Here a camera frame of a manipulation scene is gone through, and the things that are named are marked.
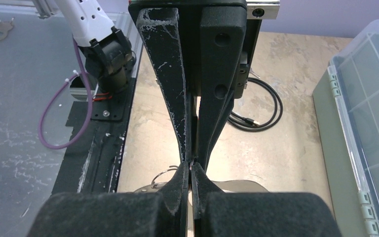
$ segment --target red wire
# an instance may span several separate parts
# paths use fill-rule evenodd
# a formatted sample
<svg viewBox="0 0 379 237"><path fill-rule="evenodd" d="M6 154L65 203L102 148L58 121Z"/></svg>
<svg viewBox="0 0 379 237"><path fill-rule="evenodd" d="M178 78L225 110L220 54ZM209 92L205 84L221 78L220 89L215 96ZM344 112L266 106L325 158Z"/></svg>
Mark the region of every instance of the red wire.
<svg viewBox="0 0 379 237"><path fill-rule="evenodd" d="M109 94L109 92L107 92L107 93L102 93L102 94L96 94L95 96L102 96L102 95L108 95Z"/></svg>
<svg viewBox="0 0 379 237"><path fill-rule="evenodd" d="M105 97L105 98L96 98L96 99L93 99L92 101L104 101L104 100L109 100L109 99L112 99L112 95L110 95L109 97Z"/></svg>

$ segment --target gray table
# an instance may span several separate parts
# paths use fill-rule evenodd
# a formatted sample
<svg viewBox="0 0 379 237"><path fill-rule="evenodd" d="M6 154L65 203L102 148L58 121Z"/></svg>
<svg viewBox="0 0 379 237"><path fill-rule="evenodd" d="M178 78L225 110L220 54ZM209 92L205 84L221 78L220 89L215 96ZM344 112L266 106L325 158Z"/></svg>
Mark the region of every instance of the gray table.
<svg viewBox="0 0 379 237"><path fill-rule="evenodd" d="M40 114L64 79L79 69L63 17L0 13L2 21L12 17L14 29L0 41L0 236L13 237L27 234L51 194L65 152L38 140ZM72 103L65 91L49 111L48 142L69 140L72 128L65 123Z"/></svg>

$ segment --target metal bracket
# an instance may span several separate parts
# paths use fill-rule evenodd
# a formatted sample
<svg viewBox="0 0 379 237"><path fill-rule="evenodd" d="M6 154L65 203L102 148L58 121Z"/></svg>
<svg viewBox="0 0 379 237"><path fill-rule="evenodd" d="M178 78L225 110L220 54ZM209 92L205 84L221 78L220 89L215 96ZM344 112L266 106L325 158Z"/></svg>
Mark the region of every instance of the metal bracket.
<svg viewBox="0 0 379 237"><path fill-rule="evenodd" d="M280 9L280 0L246 0L248 3L247 19L276 19Z"/></svg>
<svg viewBox="0 0 379 237"><path fill-rule="evenodd" d="M94 102L92 109L92 120L98 121L121 121L126 109L126 100L130 90L115 94L109 100Z"/></svg>

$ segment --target metal plate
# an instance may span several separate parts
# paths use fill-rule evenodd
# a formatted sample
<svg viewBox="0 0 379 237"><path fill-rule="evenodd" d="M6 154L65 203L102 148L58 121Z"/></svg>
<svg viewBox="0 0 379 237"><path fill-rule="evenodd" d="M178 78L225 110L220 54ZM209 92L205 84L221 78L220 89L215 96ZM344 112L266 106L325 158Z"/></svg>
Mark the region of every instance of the metal plate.
<svg viewBox="0 0 379 237"><path fill-rule="evenodd" d="M277 18L280 0L246 0L246 2L248 3L248 19L263 20Z"/></svg>

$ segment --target table surface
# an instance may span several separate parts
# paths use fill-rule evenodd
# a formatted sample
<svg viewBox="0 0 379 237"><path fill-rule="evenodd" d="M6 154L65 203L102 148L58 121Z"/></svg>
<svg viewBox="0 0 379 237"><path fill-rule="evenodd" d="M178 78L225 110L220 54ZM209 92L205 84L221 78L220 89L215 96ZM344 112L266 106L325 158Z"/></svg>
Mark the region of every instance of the table surface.
<svg viewBox="0 0 379 237"><path fill-rule="evenodd" d="M34 12L0 12L2 21L12 17L14 28L0 41L0 236L17 237L27 234L50 197L66 150L40 143L40 115L64 79L79 68L63 17L43 20ZM119 14L117 22L127 36L137 35L128 28L134 25L128 15ZM134 39L130 37L139 55ZM73 101L66 89L49 110L43 130L50 144L69 141L72 127L65 124Z"/></svg>
<svg viewBox="0 0 379 237"><path fill-rule="evenodd" d="M311 192L331 207L312 92L331 57L351 39L260 33L252 69L281 96L284 114L270 130L247 133L227 124L211 155L211 180L248 179L270 192ZM118 192L150 184L179 164L178 144L147 53L143 52ZM234 111L266 122L271 96L248 84ZM168 181L172 173L161 176Z"/></svg>

